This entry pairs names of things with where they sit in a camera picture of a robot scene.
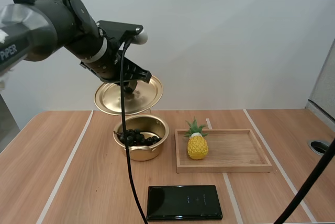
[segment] toy pineapple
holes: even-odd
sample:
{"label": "toy pineapple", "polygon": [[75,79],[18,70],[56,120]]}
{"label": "toy pineapple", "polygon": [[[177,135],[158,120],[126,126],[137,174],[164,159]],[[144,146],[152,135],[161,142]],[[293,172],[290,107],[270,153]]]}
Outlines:
{"label": "toy pineapple", "polygon": [[187,153],[193,160],[201,160],[208,154],[208,145],[206,140],[203,138],[207,133],[203,134],[202,130],[205,125],[198,126],[197,121],[194,119],[192,124],[187,122],[189,125],[189,131],[186,132],[189,141],[187,144]]}

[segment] smartphone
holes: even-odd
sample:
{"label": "smartphone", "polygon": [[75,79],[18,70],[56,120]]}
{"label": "smartphone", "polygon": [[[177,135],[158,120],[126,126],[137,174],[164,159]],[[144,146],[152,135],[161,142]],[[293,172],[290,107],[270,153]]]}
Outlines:
{"label": "smartphone", "polygon": [[147,220],[221,220],[214,185],[149,186]]}

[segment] black cable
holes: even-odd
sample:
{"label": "black cable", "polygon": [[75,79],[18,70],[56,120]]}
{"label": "black cable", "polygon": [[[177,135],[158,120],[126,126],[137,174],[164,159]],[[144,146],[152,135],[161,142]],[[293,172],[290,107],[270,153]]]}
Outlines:
{"label": "black cable", "polygon": [[300,202],[306,196],[314,182],[318,179],[321,173],[325,170],[331,159],[335,154],[335,139],[330,144],[328,150],[324,153],[319,163],[315,166],[309,177],[306,179],[300,190],[294,196],[291,203],[286,207],[285,211],[279,216],[274,224],[282,224],[285,220],[293,213],[293,211],[299,206]]}
{"label": "black cable", "polygon": [[125,146],[126,146],[126,157],[127,157],[127,165],[128,165],[128,175],[129,175],[129,180],[130,180],[130,186],[132,190],[132,194],[134,195],[134,199],[136,201],[136,205],[138,207],[138,210],[140,211],[140,214],[142,216],[142,219],[145,224],[148,224],[146,216],[143,213],[143,210],[141,208],[141,204],[138,200],[136,190],[135,190],[135,185],[134,181],[132,180],[132,174],[131,174],[131,165],[130,165],[130,154],[129,154],[129,145],[127,141],[127,129],[126,129],[126,113],[125,113],[125,91],[124,91],[124,58],[126,54],[126,50],[131,44],[132,39],[129,39],[125,42],[124,48],[122,50],[121,54],[121,71],[120,71],[120,89],[121,89],[121,117],[122,117],[122,131],[124,135],[124,140],[125,140]]}

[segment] white wall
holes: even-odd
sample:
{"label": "white wall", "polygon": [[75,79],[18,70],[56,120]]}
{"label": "white wall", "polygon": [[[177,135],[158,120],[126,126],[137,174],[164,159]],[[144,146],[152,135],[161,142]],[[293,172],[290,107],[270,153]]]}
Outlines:
{"label": "white wall", "polygon": [[[163,82],[155,109],[302,108],[335,35],[335,0],[82,1],[95,20],[144,25],[148,43],[127,56]],[[100,82],[63,49],[7,84],[22,128],[43,110],[95,109]]]}

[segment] piper logo text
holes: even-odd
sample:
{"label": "piper logo text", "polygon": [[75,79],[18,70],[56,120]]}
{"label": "piper logo text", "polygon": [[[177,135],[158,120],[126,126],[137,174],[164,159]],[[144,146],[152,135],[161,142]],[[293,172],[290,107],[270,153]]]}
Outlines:
{"label": "piper logo text", "polygon": [[11,57],[12,55],[14,55],[16,52],[17,52],[16,45],[12,44],[8,48],[5,48],[0,51],[0,60],[4,61],[8,57]]}

